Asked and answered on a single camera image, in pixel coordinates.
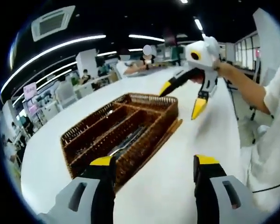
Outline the person's right hand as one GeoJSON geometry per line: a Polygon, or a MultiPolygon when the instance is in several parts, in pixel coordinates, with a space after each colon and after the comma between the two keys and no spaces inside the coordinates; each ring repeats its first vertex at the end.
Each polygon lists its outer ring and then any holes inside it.
{"type": "Polygon", "coordinates": [[[202,84],[204,81],[204,75],[203,74],[198,74],[198,75],[193,75],[190,80],[193,83],[198,83],[198,84],[202,84]]]}

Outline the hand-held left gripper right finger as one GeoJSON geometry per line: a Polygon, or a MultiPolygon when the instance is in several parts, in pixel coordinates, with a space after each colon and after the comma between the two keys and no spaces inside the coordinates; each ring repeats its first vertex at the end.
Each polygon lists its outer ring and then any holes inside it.
{"type": "Polygon", "coordinates": [[[198,224],[254,223],[251,193],[215,158],[194,155],[193,179],[198,224]]]}

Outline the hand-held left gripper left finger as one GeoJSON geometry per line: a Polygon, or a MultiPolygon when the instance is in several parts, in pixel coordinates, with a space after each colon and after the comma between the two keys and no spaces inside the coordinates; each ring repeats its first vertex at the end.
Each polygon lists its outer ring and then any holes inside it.
{"type": "Polygon", "coordinates": [[[115,200],[116,159],[100,157],[56,196],[42,224],[112,224],[115,200]]]}

